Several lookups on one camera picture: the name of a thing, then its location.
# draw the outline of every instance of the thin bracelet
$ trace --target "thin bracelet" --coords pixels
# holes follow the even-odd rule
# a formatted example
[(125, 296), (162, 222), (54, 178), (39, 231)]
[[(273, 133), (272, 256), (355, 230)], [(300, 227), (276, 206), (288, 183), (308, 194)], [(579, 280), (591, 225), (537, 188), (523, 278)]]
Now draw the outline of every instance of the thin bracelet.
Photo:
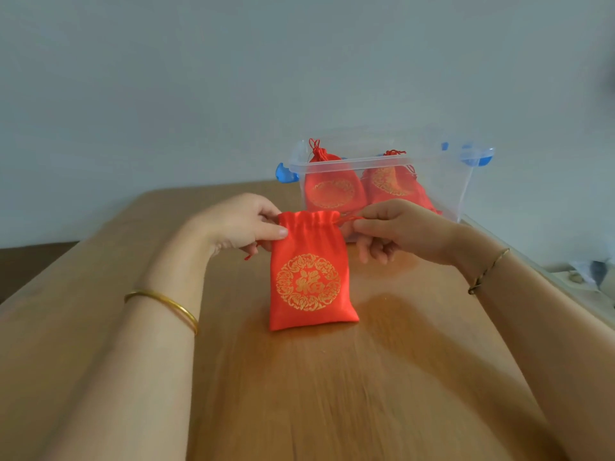
[(485, 277), (485, 275), (493, 268), (496, 266), (496, 263), (498, 263), (503, 256), (505, 256), (506, 254), (508, 254), (508, 252), (511, 250), (510, 247), (508, 247), (507, 249), (504, 249), (502, 252), (500, 252), (500, 254), (497, 256), (497, 258), (493, 261), (493, 263), (491, 264), (491, 266), (485, 270), (483, 273), (481, 273), (481, 275), (476, 279), (476, 281), (474, 281), (474, 284), (470, 287), (470, 289), (467, 290), (467, 294), (476, 294), (476, 289), (483, 284), (483, 278)]
[(166, 297), (164, 294), (150, 291), (149, 289), (136, 289), (124, 296), (124, 303), (126, 304), (128, 300), (134, 296), (146, 296), (151, 299), (155, 299), (158, 302), (162, 302), (169, 309), (178, 312), (187, 322), (191, 324), (190, 328), (193, 329), (195, 336), (199, 334), (199, 321), (196, 320), (194, 315), (192, 315), (187, 309), (176, 303), (173, 299)]

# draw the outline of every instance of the wooden tabletop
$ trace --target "wooden tabletop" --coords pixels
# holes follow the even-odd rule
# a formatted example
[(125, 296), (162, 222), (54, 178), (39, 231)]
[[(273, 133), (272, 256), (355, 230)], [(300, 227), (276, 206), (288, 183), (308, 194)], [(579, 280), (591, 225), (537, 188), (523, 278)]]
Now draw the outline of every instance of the wooden tabletop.
[[(189, 214), (241, 192), (300, 209), (277, 182), (150, 192), (0, 309), (0, 459), (35, 458), (79, 397), (122, 296)], [(456, 270), (348, 248), (356, 324), (268, 331), (269, 255), (208, 268), (189, 460), (565, 459)]]

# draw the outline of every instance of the red pouch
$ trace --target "red pouch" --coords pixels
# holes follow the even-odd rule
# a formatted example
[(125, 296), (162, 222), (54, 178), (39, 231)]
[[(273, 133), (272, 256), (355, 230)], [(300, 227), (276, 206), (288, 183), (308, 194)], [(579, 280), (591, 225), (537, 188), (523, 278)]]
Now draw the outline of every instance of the red pouch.
[[(342, 160), (337, 155), (327, 153), (327, 149), (320, 146), (319, 139), (310, 139), (309, 144), (314, 151), (310, 163)], [(306, 206), (311, 212), (335, 209), (346, 213), (359, 210), (367, 205), (365, 189), (353, 170), (308, 173), (304, 187)]]
[[(385, 155), (405, 153), (403, 150), (389, 150)], [(436, 210), (425, 193), (424, 187), (416, 180), (416, 171), (412, 165), (369, 168), (363, 172), (361, 180), (370, 204), (399, 198), (442, 214), (441, 211)]]
[(358, 322), (339, 220), (336, 211), (280, 214), (288, 236), (272, 243), (270, 330)]

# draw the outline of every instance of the gray wall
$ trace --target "gray wall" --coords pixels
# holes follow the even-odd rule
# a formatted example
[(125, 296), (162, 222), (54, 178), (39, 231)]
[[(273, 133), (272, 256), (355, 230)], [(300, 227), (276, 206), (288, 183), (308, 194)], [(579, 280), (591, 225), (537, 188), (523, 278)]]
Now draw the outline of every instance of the gray wall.
[(497, 146), (467, 214), (541, 263), (615, 233), (615, 0), (0, 0), (0, 247), (270, 179), (400, 119)]

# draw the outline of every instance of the gold floral pattern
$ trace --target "gold floral pattern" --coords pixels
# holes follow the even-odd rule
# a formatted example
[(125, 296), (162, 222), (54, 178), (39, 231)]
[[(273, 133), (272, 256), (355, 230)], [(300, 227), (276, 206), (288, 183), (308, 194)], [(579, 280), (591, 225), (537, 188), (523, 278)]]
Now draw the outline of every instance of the gold floral pattern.
[(374, 186), (389, 194), (409, 195), (412, 193), (411, 190), (404, 189), (397, 183), (394, 166), (385, 166), (384, 168), (375, 170), (372, 176), (372, 182)]
[(278, 272), (275, 286), (281, 298), (297, 310), (313, 312), (331, 304), (340, 293), (340, 275), (322, 257), (293, 257)]
[(320, 208), (338, 208), (354, 197), (354, 186), (347, 179), (322, 181), (314, 186), (310, 199)]

